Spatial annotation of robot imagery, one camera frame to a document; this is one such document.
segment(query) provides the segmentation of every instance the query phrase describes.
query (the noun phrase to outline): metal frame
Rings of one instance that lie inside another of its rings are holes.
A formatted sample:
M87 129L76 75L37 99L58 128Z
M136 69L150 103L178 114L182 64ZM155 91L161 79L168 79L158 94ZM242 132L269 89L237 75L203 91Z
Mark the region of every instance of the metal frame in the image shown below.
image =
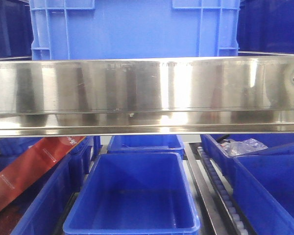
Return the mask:
M294 56L0 61L0 137L294 132Z

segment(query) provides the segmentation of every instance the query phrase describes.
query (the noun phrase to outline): reflective metal surface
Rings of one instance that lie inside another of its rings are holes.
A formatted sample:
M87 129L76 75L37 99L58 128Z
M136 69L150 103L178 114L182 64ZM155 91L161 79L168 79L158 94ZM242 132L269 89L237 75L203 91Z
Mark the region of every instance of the reflective metal surface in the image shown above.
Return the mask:
M277 131L294 56L0 62L0 136Z

